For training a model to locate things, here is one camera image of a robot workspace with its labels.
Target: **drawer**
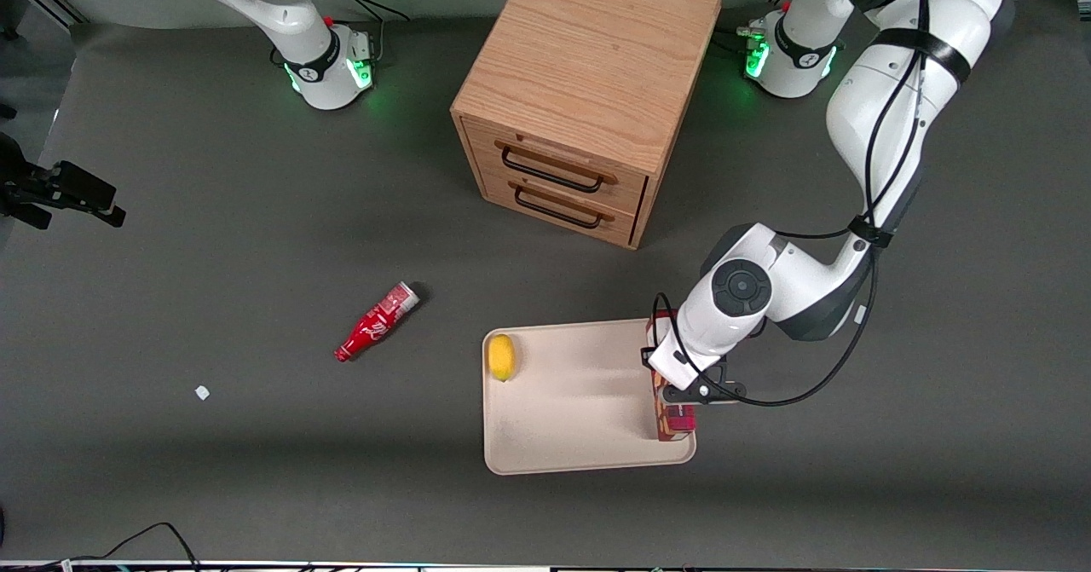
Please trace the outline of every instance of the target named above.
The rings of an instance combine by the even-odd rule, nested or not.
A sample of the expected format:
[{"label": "drawer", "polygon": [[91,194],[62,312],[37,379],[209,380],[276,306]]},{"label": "drawer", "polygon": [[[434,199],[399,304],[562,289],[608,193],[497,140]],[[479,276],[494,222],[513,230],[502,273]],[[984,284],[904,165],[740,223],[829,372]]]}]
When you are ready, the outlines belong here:
[{"label": "drawer", "polygon": [[485,199],[521,214],[628,248],[634,216],[609,207],[576,203],[566,195],[521,183],[509,177],[481,175]]},{"label": "drawer", "polygon": [[526,187],[542,189],[590,207],[636,214],[640,207],[645,176],[607,167],[592,157],[536,142],[511,130],[472,119],[463,120],[478,171],[508,175]]}]

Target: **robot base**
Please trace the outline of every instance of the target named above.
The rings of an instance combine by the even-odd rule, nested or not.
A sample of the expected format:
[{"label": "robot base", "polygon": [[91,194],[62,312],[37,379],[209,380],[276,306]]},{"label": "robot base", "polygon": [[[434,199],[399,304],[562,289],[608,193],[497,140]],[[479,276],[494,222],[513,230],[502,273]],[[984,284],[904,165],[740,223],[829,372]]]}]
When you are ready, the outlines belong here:
[{"label": "robot base", "polygon": [[335,110],[349,105],[371,87],[373,74],[371,43],[367,33],[356,33],[347,25],[333,25],[331,32],[340,39],[340,56],[326,71],[321,82],[304,82],[285,65],[291,87],[312,108]]},{"label": "robot base", "polygon": [[772,33],[777,22],[783,15],[782,10],[775,10],[750,23],[747,31],[758,33],[758,35],[750,36],[756,40],[756,47],[753,47],[746,57],[744,75],[759,83],[770,95],[784,99],[795,99],[811,94],[818,82],[829,74],[830,62],[834,60],[837,47],[826,55],[826,58],[816,59],[814,65],[796,68],[792,58],[767,35]]}]

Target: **black strap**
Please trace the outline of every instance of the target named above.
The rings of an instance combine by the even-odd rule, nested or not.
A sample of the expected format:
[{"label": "black strap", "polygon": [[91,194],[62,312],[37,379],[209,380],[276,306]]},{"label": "black strap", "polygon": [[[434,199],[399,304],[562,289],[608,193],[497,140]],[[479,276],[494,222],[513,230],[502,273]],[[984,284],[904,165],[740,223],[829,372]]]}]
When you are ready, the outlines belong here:
[{"label": "black strap", "polygon": [[875,248],[890,246],[890,240],[894,238],[894,234],[888,234],[878,227],[868,225],[867,219],[864,219],[862,214],[853,218],[852,223],[849,223],[849,231]]},{"label": "black strap", "polygon": [[795,68],[813,68],[817,65],[819,60],[825,59],[826,55],[829,55],[829,51],[834,48],[834,40],[823,45],[822,48],[807,48],[806,45],[794,43],[794,40],[788,37],[788,33],[784,32],[784,16],[787,15],[784,13],[783,16],[780,16],[776,27],[772,29],[774,39],[777,41],[778,47],[791,57],[792,64]]},{"label": "black strap", "polygon": [[322,79],[326,75],[326,70],[334,67],[337,62],[337,58],[340,56],[340,37],[337,33],[329,32],[329,47],[326,48],[324,55],[320,56],[317,59],[312,60],[309,63],[293,63],[288,59],[285,59],[285,64],[288,69],[292,71],[300,80],[308,83],[322,82]]},{"label": "black strap", "polygon": [[954,45],[947,44],[932,33],[915,28],[887,28],[880,31],[871,45],[877,44],[897,45],[899,48],[924,52],[948,73],[955,75],[959,84],[964,84],[970,78],[969,60],[966,60],[962,52],[956,50]]}]

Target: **cabinet top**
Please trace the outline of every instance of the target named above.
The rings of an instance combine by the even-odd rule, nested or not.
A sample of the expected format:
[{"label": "cabinet top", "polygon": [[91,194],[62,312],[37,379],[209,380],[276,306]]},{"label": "cabinet top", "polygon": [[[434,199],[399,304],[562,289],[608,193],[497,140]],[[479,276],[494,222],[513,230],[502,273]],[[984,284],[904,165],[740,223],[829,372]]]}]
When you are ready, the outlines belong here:
[{"label": "cabinet top", "polygon": [[720,0],[507,0],[452,109],[650,175]]}]

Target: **green led light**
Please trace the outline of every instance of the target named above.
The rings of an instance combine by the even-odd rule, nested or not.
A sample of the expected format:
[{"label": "green led light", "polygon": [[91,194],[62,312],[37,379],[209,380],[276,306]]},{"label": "green led light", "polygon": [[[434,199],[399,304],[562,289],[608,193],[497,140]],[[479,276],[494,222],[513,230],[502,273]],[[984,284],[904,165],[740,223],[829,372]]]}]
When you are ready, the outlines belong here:
[{"label": "green led light", "polygon": [[360,91],[371,86],[370,63],[364,62],[364,60],[345,59],[345,65],[352,73],[352,80],[356,81],[356,85],[360,87]]},{"label": "green led light", "polygon": [[762,74],[762,68],[765,68],[765,60],[768,56],[769,45],[765,41],[754,50],[751,50],[750,56],[746,58],[746,74],[756,80]]},{"label": "green led light", "polygon": [[288,63],[284,64],[284,71],[288,73],[288,78],[291,79],[291,90],[299,93],[299,84],[296,82],[296,75],[292,75],[291,70],[288,68]]},{"label": "green led light", "polygon": [[829,68],[834,64],[834,55],[836,55],[836,52],[837,52],[837,45],[834,45],[834,47],[830,48],[830,50],[829,50],[829,58],[826,59],[826,68],[824,68],[824,70],[822,70],[823,78],[826,78],[826,75],[829,75]]}]

